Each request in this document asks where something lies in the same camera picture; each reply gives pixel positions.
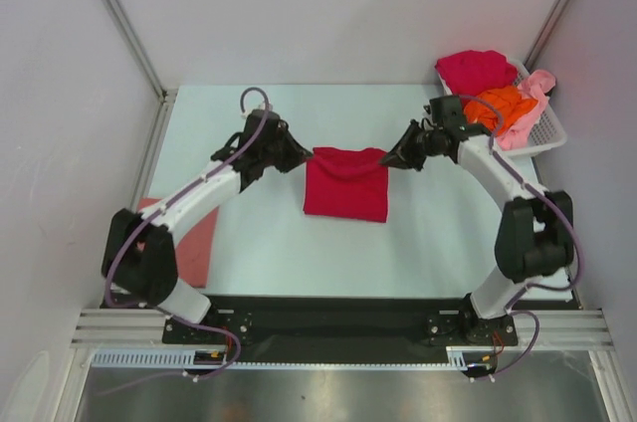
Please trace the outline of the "crimson red t-shirt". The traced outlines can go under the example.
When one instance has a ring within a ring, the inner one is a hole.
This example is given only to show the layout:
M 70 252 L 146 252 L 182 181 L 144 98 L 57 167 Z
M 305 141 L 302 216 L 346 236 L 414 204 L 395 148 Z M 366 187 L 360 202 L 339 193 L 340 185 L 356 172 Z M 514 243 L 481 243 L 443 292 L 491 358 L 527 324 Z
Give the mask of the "crimson red t-shirt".
M 383 149 L 374 147 L 316 147 L 306 164 L 304 212 L 311 216 L 386 222 L 389 172 L 380 164 L 384 155 Z

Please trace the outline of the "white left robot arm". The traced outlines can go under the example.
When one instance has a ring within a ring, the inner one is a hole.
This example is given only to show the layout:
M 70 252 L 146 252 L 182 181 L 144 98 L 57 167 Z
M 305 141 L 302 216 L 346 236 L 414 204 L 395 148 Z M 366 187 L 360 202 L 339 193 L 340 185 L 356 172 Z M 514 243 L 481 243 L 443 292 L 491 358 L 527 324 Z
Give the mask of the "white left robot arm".
M 220 329 L 208 297 L 178 274 L 176 247 L 213 210 L 238 196 L 273 167 L 281 173 L 305 164 L 313 154 L 292 136 L 275 112 L 252 111 L 241 132 L 214 152 L 190 183 L 172 195 L 111 218 L 102 263 L 105 300 L 113 305 L 112 285 L 140 302 L 185 320 L 196 340 L 213 339 Z

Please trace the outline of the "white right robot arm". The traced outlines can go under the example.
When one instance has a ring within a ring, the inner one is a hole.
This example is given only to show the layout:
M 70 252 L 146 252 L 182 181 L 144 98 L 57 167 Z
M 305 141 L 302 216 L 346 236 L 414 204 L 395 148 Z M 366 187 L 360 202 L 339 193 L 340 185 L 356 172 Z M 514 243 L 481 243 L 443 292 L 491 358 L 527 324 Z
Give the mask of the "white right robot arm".
M 448 157 L 498 205 L 496 266 L 468 295 L 471 311 L 459 318 L 461 336 L 470 343 L 482 343 L 494 333 L 494 319 L 510 314 L 528 290 L 548 290 L 545 278 L 574 266 L 574 276 L 562 286 L 563 291 L 571 291 L 583 275 L 584 256 L 574 231 L 571 197 L 525 179 L 497 145 L 498 133 L 480 122 L 468 122 L 462 101 L 462 96 L 430 100 L 425 117 L 410 121 L 380 163 L 420 171 L 427 158 Z

